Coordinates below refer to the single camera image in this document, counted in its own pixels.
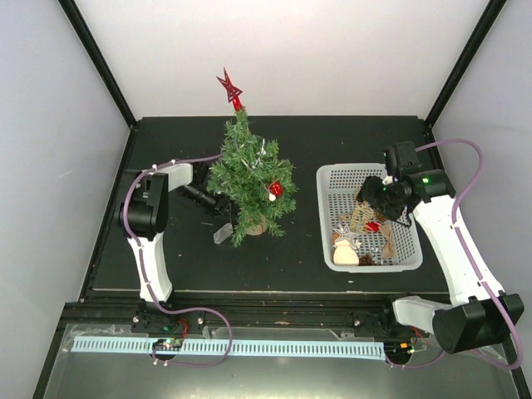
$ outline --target christmas tree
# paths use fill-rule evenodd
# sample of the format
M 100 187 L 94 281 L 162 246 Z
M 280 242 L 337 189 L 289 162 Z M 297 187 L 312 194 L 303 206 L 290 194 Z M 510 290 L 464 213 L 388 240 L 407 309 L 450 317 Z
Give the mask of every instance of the christmas tree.
M 296 207 L 291 197 L 296 191 L 292 182 L 293 166 L 288 160 L 278 158 L 276 140 L 266 141 L 251 134 L 248 114 L 239 100 L 242 91 L 231 84 L 227 72 L 225 80 L 219 80 L 234 104 L 236 121 L 225 125 L 222 155 L 211 166 L 207 188 L 228 195 L 239 207 L 232 238 L 234 246 L 242 244 L 246 230 L 261 224 L 267 225 L 272 236 L 281 236 L 284 231 L 276 220 Z

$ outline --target red christmas ornament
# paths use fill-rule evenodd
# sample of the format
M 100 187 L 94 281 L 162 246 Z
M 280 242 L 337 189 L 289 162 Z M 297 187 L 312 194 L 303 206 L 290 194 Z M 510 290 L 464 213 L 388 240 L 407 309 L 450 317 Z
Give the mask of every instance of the red christmas ornament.
M 367 231 L 372 231 L 373 233 L 376 233 L 377 231 L 379 231 L 379 227 L 381 227 L 381 224 L 377 223 L 377 222 L 367 222 L 366 223 L 366 230 Z
M 225 87 L 225 90 L 227 90 L 227 102 L 233 102 L 234 109 L 240 111 L 242 109 L 242 103 L 240 102 L 239 96 L 243 91 L 233 85 L 225 68 L 224 77 L 225 79 L 222 79 L 221 77 L 216 77 L 216 79 L 218 79 L 222 86 Z
M 274 181 L 271 185 L 269 185 L 269 192 L 276 197 L 279 197 L 283 194 L 283 186 L 278 181 Z

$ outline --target pine cone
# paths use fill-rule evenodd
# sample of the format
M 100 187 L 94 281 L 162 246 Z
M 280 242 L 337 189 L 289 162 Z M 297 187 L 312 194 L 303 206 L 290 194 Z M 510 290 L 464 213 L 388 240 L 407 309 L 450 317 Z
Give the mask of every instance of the pine cone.
M 373 262 L 373 258 L 370 254 L 365 254 L 358 260 L 358 266 L 373 266 L 375 262 Z

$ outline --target black platform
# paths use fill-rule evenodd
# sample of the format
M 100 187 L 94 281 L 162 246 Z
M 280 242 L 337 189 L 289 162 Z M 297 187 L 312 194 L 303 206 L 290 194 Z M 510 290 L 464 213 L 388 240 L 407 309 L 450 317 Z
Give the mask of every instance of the black platform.
M 316 194 L 322 165 L 382 162 L 382 149 L 398 141 L 425 144 L 422 121 L 414 116 L 251 116 L 251 131 L 278 139 L 280 156 L 296 166 L 297 210 L 285 215 L 287 234 L 248 237 L 234 249 L 216 245 L 213 233 L 228 220 L 207 215 L 170 193 L 165 258 L 176 291 L 246 293 L 448 293 L 436 256 L 421 229 L 423 264 L 401 273 L 339 273 L 323 260 Z M 145 169 L 173 158 L 219 152 L 228 117 L 144 118 L 138 125 L 129 169 Z M 432 169 L 428 154 L 421 162 Z M 108 227 L 92 288 L 139 290 L 131 248 L 116 224 Z

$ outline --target plastic basket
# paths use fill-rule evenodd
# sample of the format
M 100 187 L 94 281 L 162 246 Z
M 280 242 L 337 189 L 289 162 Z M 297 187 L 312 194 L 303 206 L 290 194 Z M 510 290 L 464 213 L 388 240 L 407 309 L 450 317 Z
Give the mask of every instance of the plastic basket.
M 338 224 L 348 224 L 340 220 L 341 214 L 351 214 L 355 205 L 355 194 L 362 187 L 368 176 L 386 177 L 384 164 L 337 164 L 319 168 L 316 178 L 318 182 L 319 220 L 322 230 L 323 255 L 329 268 L 337 272 L 349 273 L 393 273 L 419 268 L 423 261 L 416 224 L 411 219 L 411 227 L 407 228 L 392 223 L 392 240 L 396 247 L 396 257 L 382 259 L 382 246 L 386 239 L 380 233 L 360 234 L 361 242 L 357 250 L 358 256 L 370 254 L 374 266 L 336 265 L 333 263 L 333 228 Z M 407 222 L 405 214 L 401 217 Z

